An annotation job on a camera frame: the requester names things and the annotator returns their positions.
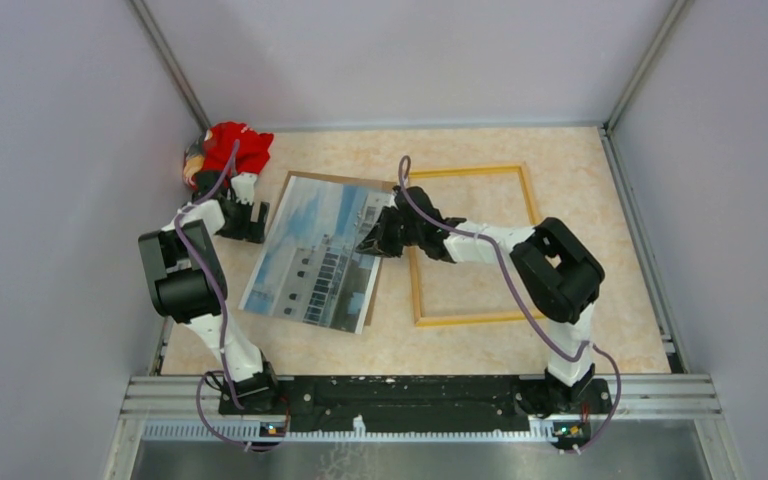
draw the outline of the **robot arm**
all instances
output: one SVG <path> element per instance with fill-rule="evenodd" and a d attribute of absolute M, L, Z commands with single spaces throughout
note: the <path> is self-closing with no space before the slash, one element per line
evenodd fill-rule
<path fill-rule="evenodd" d="M 193 200 L 202 198 L 222 177 L 221 171 L 201 171 L 193 177 L 195 192 Z M 269 203 L 254 203 L 254 185 L 258 176 L 252 173 L 240 173 L 230 179 L 230 188 L 220 184 L 211 202 L 219 206 L 224 222 L 211 235 L 233 240 L 246 240 L 263 243 L 266 239 L 266 219 L 269 215 Z"/>
<path fill-rule="evenodd" d="M 386 207 L 369 235 L 357 247 L 360 253 L 399 257 L 405 246 L 418 246 L 434 260 L 451 263 L 492 263 L 498 259 L 489 242 L 493 238 L 516 268 L 537 308 L 550 320 L 548 335 L 567 356 L 574 357 L 582 341 L 590 340 L 593 304 L 599 297 L 604 270 L 563 222 L 547 218 L 535 227 L 504 228 L 443 218 L 420 187 L 408 195 L 418 208 L 439 223 L 472 236 L 456 235 L 423 219 L 395 188 L 395 206 Z M 560 257 L 553 266 L 549 258 Z M 561 396 L 574 402 L 593 376 L 590 348 L 569 362 L 552 351 L 547 381 L 559 384 Z"/>
<path fill-rule="evenodd" d="M 172 317 L 198 335 L 220 363 L 224 345 L 229 377 L 226 382 L 234 383 L 238 399 L 246 397 L 247 408 L 268 410 L 272 405 L 270 392 L 276 388 L 272 368 L 224 304 L 227 284 L 211 242 L 211 236 L 225 225 L 222 208 L 217 200 L 208 200 L 185 206 L 179 215 L 181 231 L 218 284 L 222 302 L 211 289 L 206 272 L 181 241 L 173 222 L 139 238 L 152 304 L 157 313 Z"/>

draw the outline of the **photograph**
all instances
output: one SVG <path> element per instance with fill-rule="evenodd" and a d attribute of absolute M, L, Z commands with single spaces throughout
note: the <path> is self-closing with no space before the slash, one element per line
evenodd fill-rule
<path fill-rule="evenodd" d="M 381 259 L 354 248 L 392 192 L 330 179 L 290 176 L 242 310 L 361 333 Z"/>

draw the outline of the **gray wall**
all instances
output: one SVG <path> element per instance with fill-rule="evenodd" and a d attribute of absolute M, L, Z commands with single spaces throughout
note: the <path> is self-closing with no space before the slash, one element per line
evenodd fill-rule
<path fill-rule="evenodd" d="M 0 0 L 0 479 L 100 476 L 196 131 L 124 1 Z"/>
<path fill-rule="evenodd" d="M 696 2 L 618 143 L 684 354 L 768 478 L 768 2 Z"/>
<path fill-rule="evenodd" d="M 150 0 L 211 121 L 600 123 L 671 0 Z"/>

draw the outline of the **purple cable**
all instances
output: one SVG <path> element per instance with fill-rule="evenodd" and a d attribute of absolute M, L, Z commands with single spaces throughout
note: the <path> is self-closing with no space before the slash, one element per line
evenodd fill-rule
<path fill-rule="evenodd" d="M 614 369 L 614 376 L 617 379 L 617 394 L 616 399 L 614 400 L 613 405 L 611 405 L 611 410 L 608 412 L 608 416 L 605 418 L 605 422 L 602 424 L 602 426 L 599 427 L 599 430 L 596 431 L 596 433 L 593 434 L 590 441 L 587 442 L 585 445 L 580 447 L 578 450 L 566 450 L 568 453 L 581 453 L 584 450 L 587 449 L 589 445 L 591 445 L 596 439 L 602 436 L 602 432 L 605 430 L 605 427 L 608 425 L 608 423 L 611 422 L 611 419 L 614 418 L 614 414 L 617 411 L 617 407 L 620 404 L 620 397 L 622 396 L 622 378 L 620 377 L 620 367 L 617 365 L 617 362 L 614 360 L 613 357 L 611 357 L 607 352 L 602 350 L 601 348 L 597 347 L 595 343 L 591 343 L 589 340 L 585 340 L 581 342 L 581 345 L 578 346 L 578 351 L 574 356 L 569 355 L 567 352 L 563 351 L 561 347 L 558 346 L 557 343 L 553 342 L 551 338 L 549 338 L 549 335 L 546 334 L 546 332 L 543 331 L 543 328 L 540 327 L 540 324 L 537 323 L 537 320 L 534 319 L 534 315 L 531 314 L 531 311 L 528 310 L 528 306 L 525 305 L 525 302 L 523 301 L 522 297 L 519 295 L 519 292 L 517 292 L 516 286 L 514 285 L 513 279 L 511 279 L 511 274 L 508 272 L 508 267 L 505 265 L 505 257 L 502 254 L 502 249 L 499 247 L 499 244 L 496 243 L 496 240 L 493 239 L 493 237 L 489 235 L 484 235 L 483 233 L 475 234 L 473 232 L 467 232 L 464 230 L 458 230 L 457 228 L 450 227 L 444 223 L 438 222 L 437 220 L 434 220 L 429 216 L 427 213 L 423 212 L 422 209 L 420 209 L 416 203 L 414 203 L 413 199 L 408 194 L 407 190 L 407 179 L 408 175 L 410 174 L 410 165 L 411 165 L 411 159 L 410 156 L 405 155 L 402 157 L 402 160 L 399 162 L 399 186 L 402 189 L 402 194 L 405 197 L 405 200 L 408 202 L 408 205 L 413 208 L 413 210 L 422 217 L 423 220 L 430 223 L 431 225 L 434 225 L 435 227 L 445 230 L 450 233 L 454 233 L 455 235 L 461 235 L 464 237 L 473 237 L 478 238 L 481 240 L 484 240 L 485 242 L 489 243 L 493 247 L 493 251 L 496 252 L 496 260 L 499 262 L 499 268 L 502 269 L 502 276 L 505 277 L 505 283 L 508 285 L 508 289 L 511 291 L 511 295 L 513 295 L 514 300 L 516 301 L 517 305 L 519 306 L 519 309 L 522 310 L 522 313 L 525 315 L 525 318 L 528 319 L 528 323 L 531 325 L 531 328 L 534 329 L 534 331 L 537 333 L 537 336 L 540 337 L 541 340 L 543 340 L 543 343 L 545 343 L 553 352 L 557 353 L 558 356 L 563 358 L 564 360 L 568 362 L 576 362 L 579 359 L 581 359 L 581 355 L 584 353 L 584 349 L 587 348 L 588 345 L 593 347 L 593 350 L 598 353 L 599 355 L 602 355 L 606 359 L 608 359 L 608 362 L 610 362 L 611 367 Z"/>
<path fill-rule="evenodd" d="M 207 381 L 207 375 L 210 373 L 223 373 L 220 370 L 215 371 L 208 371 L 205 372 L 204 375 L 201 376 L 199 379 L 199 383 L 196 386 L 196 411 L 198 412 L 199 419 L 201 420 L 202 425 L 209 431 L 214 437 L 218 438 L 219 440 L 222 440 L 223 442 L 234 445 L 236 447 L 243 447 L 244 450 L 251 450 L 253 452 L 269 452 L 274 450 L 278 445 L 281 445 L 281 442 L 276 443 L 275 445 L 268 446 L 268 447 L 258 447 L 255 445 L 252 445 L 252 442 L 243 442 L 240 440 L 234 440 L 233 438 L 226 437 L 225 435 L 222 435 L 222 433 L 219 432 L 219 430 L 216 430 L 210 425 L 210 422 L 207 421 L 207 416 L 204 414 L 204 409 L 201 408 L 201 388 L 204 386 L 204 383 Z"/>
<path fill-rule="evenodd" d="M 234 402 L 234 406 L 240 410 L 244 410 L 242 404 L 240 404 L 240 400 L 237 399 L 237 391 L 234 388 L 234 379 L 231 376 L 231 371 L 228 369 L 228 359 L 225 358 L 225 330 L 228 328 L 228 307 L 225 305 L 225 297 L 222 295 L 222 289 L 219 288 L 219 282 L 217 282 L 213 274 L 210 273 L 210 267 L 208 267 L 207 262 L 205 262 L 201 255 L 199 255 L 198 250 L 196 250 L 181 229 L 181 219 L 184 215 L 196 206 L 210 200 L 219 190 L 222 182 L 224 182 L 225 178 L 228 176 L 228 172 L 231 171 L 231 164 L 234 163 L 234 159 L 237 157 L 237 150 L 239 149 L 240 141 L 235 140 L 234 147 L 231 149 L 231 156 L 228 158 L 228 163 L 225 164 L 225 168 L 222 170 L 222 174 L 213 185 L 213 188 L 193 202 L 192 205 L 182 208 L 181 213 L 175 215 L 175 219 L 172 223 L 175 224 L 175 232 L 178 234 L 178 238 L 181 239 L 181 243 L 183 243 L 184 247 L 187 249 L 187 253 L 190 254 L 190 257 L 196 261 L 199 268 L 201 268 L 201 271 L 204 272 L 204 276 L 207 279 L 208 285 L 210 285 L 210 289 L 213 290 L 213 293 L 216 294 L 216 299 L 219 301 L 219 308 L 222 310 L 222 326 L 219 328 L 219 359 L 222 363 L 222 374 L 225 376 L 225 381 L 228 382 L 228 387 L 231 390 L 231 400 Z"/>

